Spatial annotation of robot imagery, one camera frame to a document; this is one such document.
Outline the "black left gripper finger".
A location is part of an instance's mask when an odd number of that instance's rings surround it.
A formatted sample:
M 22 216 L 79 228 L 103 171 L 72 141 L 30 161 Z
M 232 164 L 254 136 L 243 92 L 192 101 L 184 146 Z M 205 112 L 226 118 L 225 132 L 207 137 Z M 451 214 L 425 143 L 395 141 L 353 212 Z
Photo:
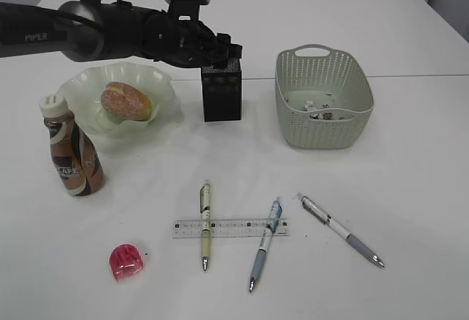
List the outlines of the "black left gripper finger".
M 217 33 L 216 35 L 217 46 L 220 50 L 229 51 L 231 47 L 231 36 L 229 34 Z
M 227 51 L 227 57 L 222 61 L 216 62 L 216 67 L 228 67 L 230 62 L 242 58 L 243 47 L 241 45 L 229 43 L 227 45 Z

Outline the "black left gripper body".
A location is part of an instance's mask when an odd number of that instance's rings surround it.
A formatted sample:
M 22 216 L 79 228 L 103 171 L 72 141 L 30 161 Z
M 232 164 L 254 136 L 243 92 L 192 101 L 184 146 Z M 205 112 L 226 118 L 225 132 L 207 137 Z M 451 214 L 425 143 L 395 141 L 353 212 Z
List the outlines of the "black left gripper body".
M 165 12 L 144 21 L 142 53 L 180 68 L 199 68 L 220 61 L 220 43 L 200 21 L 176 20 Z

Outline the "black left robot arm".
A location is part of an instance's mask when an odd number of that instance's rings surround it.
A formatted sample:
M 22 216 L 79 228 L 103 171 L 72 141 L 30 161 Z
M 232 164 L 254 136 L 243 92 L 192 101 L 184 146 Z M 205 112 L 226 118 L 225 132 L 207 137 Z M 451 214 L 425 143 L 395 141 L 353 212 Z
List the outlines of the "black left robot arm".
M 136 56 L 179 68 L 224 66 L 242 56 L 228 34 L 200 21 L 131 4 L 69 1 L 59 10 L 1 4 L 1 56 L 62 52 L 74 62 Z

